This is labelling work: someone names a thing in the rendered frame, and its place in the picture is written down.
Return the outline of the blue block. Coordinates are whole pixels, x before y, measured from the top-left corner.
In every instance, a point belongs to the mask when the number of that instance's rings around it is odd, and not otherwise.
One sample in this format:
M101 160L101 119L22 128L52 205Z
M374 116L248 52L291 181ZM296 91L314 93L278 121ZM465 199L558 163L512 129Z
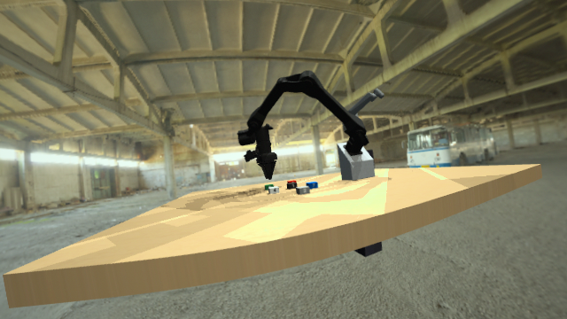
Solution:
M311 190L311 189L319 188L318 182L306 183L306 186L310 187L310 190Z

